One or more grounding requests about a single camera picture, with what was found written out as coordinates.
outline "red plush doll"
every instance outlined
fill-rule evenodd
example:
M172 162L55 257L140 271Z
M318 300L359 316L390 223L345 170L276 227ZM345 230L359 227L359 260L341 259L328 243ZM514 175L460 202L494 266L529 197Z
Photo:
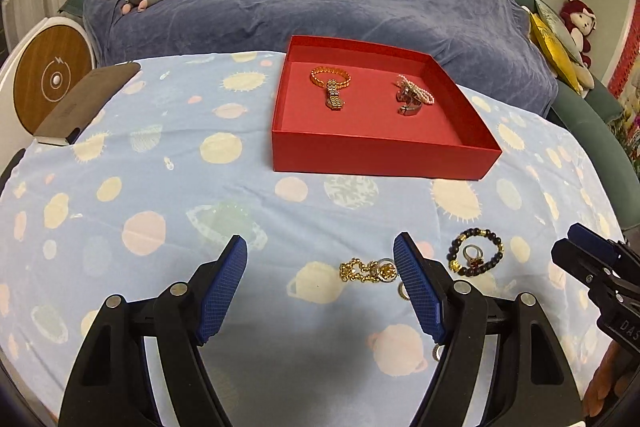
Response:
M584 65L590 68L591 59L585 54L591 51L587 36L596 29L595 13L581 0L566 0L560 16L574 39Z

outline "open red cardboard box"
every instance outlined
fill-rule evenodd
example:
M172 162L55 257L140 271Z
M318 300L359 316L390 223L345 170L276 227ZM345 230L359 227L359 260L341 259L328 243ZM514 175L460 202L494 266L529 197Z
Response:
M312 69L346 70L342 110L325 105ZM404 74L435 98L403 116L396 102ZM321 80L339 76L318 75ZM502 153L491 132L449 75L431 57L371 42L293 36L278 87L273 169L283 172L368 174L479 180Z

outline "brown book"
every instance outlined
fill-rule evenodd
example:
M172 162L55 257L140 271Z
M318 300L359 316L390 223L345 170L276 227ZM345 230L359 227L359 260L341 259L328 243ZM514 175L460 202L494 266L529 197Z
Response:
M90 71L42 121L34 133L35 139L50 145L74 143L111 97L138 71L140 64L136 62Z

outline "round wooden panel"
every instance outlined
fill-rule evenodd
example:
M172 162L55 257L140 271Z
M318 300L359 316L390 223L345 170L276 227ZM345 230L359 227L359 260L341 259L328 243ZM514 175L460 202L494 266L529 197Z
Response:
M71 26L50 26L36 35L15 71L15 112L24 128L34 134L91 69L88 44Z

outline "yellow pillow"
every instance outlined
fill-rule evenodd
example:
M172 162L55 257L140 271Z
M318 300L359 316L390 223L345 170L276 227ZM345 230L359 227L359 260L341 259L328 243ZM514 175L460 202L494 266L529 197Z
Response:
M574 67L571 65L569 55L558 37L542 22L538 14L529 12L531 29L538 40L538 45L546 59L553 64L560 79L569 85L576 93L582 94L582 87L576 77Z

